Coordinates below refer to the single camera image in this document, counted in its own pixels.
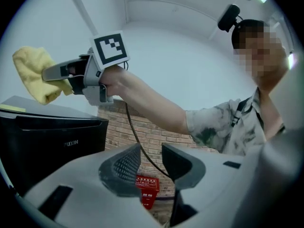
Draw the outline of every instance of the gray plastic part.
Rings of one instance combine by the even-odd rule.
[[[85,68],[84,85],[85,86],[99,86],[99,79],[103,70],[97,76],[99,69],[97,67],[94,54],[90,54]]]
[[[68,64],[79,61],[79,59],[69,60],[63,63],[58,63],[54,66],[46,68],[42,71],[42,78],[45,81],[63,80],[67,79],[68,75],[62,76],[60,73],[61,67],[67,67]]]
[[[175,146],[203,161],[206,174],[194,188],[179,192],[183,204],[190,205],[197,214],[174,227],[260,227],[267,209],[298,178],[304,162],[303,130],[253,146],[245,157]],[[235,169],[223,165],[226,161],[241,165]]]
[[[54,222],[44,214],[42,214],[36,207],[34,207],[30,202],[16,196],[16,201],[23,208],[23,210],[29,215],[35,222],[42,228],[65,228],[64,226]]]
[[[104,85],[88,86],[82,92],[90,105],[111,105],[114,102],[112,96],[107,96],[106,86]]]
[[[99,178],[102,174],[98,174],[99,168],[106,160],[119,156],[132,147],[134,148],[134,145],[73,160],[35,185],[24,198],[35,208],[39,208],[59,185],[64,185],[73,190],[54,219],[64,227],[160,228],[160,224],[143,207],[140,192],[137,197],[119,197]]]

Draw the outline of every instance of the man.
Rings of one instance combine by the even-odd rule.
[[[257,85],[242,103],[230,100],[210,109],[184,111],[119,66],[107,68],[101,83],[109,95],[119,95],[160,128],[190,134],[197,145],[244,156],[251,146],[284,129],[268,95],[287,72],[288,62],[280,40],[262,21],[241,21],[232,33],[232,45]]]

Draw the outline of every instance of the black cable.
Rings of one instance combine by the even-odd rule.
[[[123,67],[124,67],[124,69],[128,70],[128,68],[129,68],[128,62],[124,62],[124,63],[123,63]],[[164,174],[165,176],[167,176],[167,177],[170,178],[170,176],[169,176],[167,173],[165,173],[161,168],[159,168],[159,167],[150,159],[150,157],[148,156],[148,154],[146,153],[146,151],[145,151],[144,148],[142,147],[142,144],[140,143],[139,138],[138,138],[138,136],[137,136],[137,133],[136,133],[134,127],[133,127],[132,120],[131,120],[130,113],[129,113],[128,104],[127,104],[126,102],[125,102],[125,110],[126,110],[126,112],[127,112],[127,116],[128,116],[128,120],[129,120],[129,124],[130,124],[130,126],[131,126],[131,129],[132,129],[132,132],[133,132],[133,134],[134,134],[134,136],[135,136],[136,141],[141,145],[141,150],[142,150],[144,156],[147,158],[147,160],[148,160],[148,161],[149,161],[157,170],[159,170],[162,174]]]

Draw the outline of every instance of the brick wall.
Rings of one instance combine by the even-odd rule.
[[[180,146],[198,148],[189,135],[171,133],[151,123],[148,119],[139,114],[129,106],[129,113],[132,119],[137,136],[149,157],[154,163],[166,172],[162,163],[162,142],[175,143]],[[129,125],[124,101],[114,100],[112,106],[101,106],[98,109],[98,116],[108,119],[109,125],[106,135],[105,149],[110,150],[124,145],[136,143],[134,134]],[[160,180],[159,196],[173,196],[174,183],[170,178],[159,172],[141,153],[142,163],[138,174],[148,177],[156,177]]]

